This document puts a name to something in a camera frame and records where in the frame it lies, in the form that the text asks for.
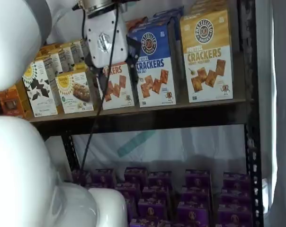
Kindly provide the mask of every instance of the product logo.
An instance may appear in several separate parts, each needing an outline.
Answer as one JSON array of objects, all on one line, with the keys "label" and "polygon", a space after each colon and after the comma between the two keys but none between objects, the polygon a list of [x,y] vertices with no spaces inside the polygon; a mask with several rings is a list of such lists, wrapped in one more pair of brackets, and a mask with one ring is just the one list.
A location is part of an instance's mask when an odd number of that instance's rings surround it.
[{"label": "product logo", "polygon": [[198,42],[206,44],[213,38],[214,26],[209,20],[202,19],[197,23],[195,33]]},{"label": "product logo", "polygon": [[150,32],[143,35],[141,44],[143,51],[148,55],[153,54],[157,49],[156,37]]}]

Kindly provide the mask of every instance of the blue cracker box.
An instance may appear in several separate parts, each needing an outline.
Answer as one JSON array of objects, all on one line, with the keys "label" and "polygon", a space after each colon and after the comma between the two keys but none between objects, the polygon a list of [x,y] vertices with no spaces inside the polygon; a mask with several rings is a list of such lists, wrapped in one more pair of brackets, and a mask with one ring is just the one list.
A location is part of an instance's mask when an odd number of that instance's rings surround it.
[{"label": "blue cracker box", "polygon": [[207,203],[181,201],[177,208],[179,221],[191,221],[198,225],[209,226],[209,208]]},{"label": "blue cracker box", "polygon": [[140,107],[175,105],[179,74],[174,20],[155,20],[134,29],[128,36],[141,42],[136,64]]},{"label": "blue cracker box", "polygon": [[149,198],[140,199],[138,210],[141,217],[167,219],[167,207],[165,200]]},{"label": "blue cracker box", "polygon": [[250,177],[246,174],[224,172],[223,187],[238,191],[249,191]]}]

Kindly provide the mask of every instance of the cracker box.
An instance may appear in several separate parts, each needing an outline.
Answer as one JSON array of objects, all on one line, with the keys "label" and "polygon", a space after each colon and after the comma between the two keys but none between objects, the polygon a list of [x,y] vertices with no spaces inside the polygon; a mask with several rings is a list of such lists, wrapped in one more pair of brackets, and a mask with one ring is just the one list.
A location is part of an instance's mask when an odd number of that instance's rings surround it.
[{"label": "cracker box", "polygon": [[249,207],[236,204],[219,204],[217,212],[217,221],[219,223],[251,223],[252,214]]},{"label": "cracker box", "polygon": [[55,75],[68,72],[69,66],[66,60],[65,51],[62,48],[56,48],[48,52],[53,61]]},{"label": "cracker box", "polygon": [[157,227],[157,219],[148,218],[133,218],[129,224],[129,227]]},{"label": "cracker box", "polygon": [[234,189],[238,191],[249,191],[250,177],[246,174],[224,172],[223,186],[224,188]]},{"label": "cracker box", "polygon": [[251,206],[251,199],[248,192],[241,192],[225,188],[222,189],[220,201],[222,203],[237,204],[247,207]]},{"label": "cracker box", "polygon": [[141,217],[158,217],[167,219],[167,208],[165,200],[149,198],[140,199],[138,210]]},{"label": "cracker box", "polygon": [[66,114],[93,111],[97,103],[94,83],[87,70],[76,70],[56,77],[62,105]]},{"label": "cracker box", "polygon": [[36,58],[23,75],[23,82],[35,117],[63,112],[53,62],[49,56]]},{"label": "cracker box", "polygon": [[227,8],[180,20],[189,102],[232,99],[232,56]]},{"label": "cracker box", "polygon": [[136,64],[140,107],[175,105],[179,81],[174,20],[154,21],[128,35],[142,44]]},{"label": "cracker box", "polygon": [[[108,76],[108,68],[103,69],[104,75]],[[98,79],[98,87],[100,96],[103,92]],[[129,75],[128,66],[125,62],[113,65],[109,74],[107,95],[103,103],[103,109],[116,109],[122,107],[134,106],[136,102],[136,95],[133,93],[131,78]]]},{"label": "cracker box", "polygon": [[127,167],[124,178],[126,182],[139,183],[143,188],[147,185],[147,169],[145,167]]},{"label": "cracker box", "polygon": [[139,201],[141,197],[140,186],[136,183],[118,183],[115,189],[121,192],[125,198],[133,196],[136,201]]},{"label": "cracker box", "polygon": [[9,89],[0,92],[0,104],[4,115],[23,119],[33,117],[22,80]]},{"label": "cracker box", "polygon": [[116,185],[116,175],[113,169],[96,169],[92,176],[93,183],[103,183],[109,188]]},{"label": "cracker box", "polygon": [[209,226],[209,208],[206,203],[181,201],[177,214],[180,221],[192,221],[198,225]]}]

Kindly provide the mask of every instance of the pretzel cracker box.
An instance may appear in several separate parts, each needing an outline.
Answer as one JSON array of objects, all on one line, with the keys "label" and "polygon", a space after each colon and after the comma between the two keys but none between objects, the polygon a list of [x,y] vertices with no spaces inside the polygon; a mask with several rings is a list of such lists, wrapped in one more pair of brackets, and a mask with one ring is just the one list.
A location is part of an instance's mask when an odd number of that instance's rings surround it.
[{"label": "pretzel cracker box", "polygon": [[227,8],[180,20],[189,102],[232,99],[232,55]]},{"label": "pretzel cracker box", "polygon": [[140,107],[175,105],[178,74],[173,18],[154,20],[128,35],[142,44],[136,64]]}]

